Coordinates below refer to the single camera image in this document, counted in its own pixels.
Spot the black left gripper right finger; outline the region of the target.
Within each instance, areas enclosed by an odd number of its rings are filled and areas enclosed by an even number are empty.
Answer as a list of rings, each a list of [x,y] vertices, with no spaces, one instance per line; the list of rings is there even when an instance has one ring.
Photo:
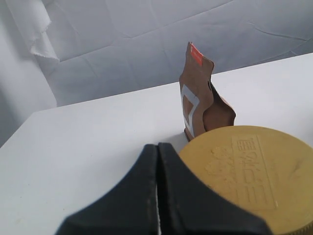
[[[163,235],[270,235],[264,219],[201,182],[169,143],[158,144],[157,200]]]

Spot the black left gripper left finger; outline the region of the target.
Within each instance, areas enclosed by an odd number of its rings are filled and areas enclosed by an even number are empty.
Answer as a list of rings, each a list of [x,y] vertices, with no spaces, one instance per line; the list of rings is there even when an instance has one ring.
[[[58,235],[156,235],[156,145],[144,146],[125,177],[103,197],[68,216]]]

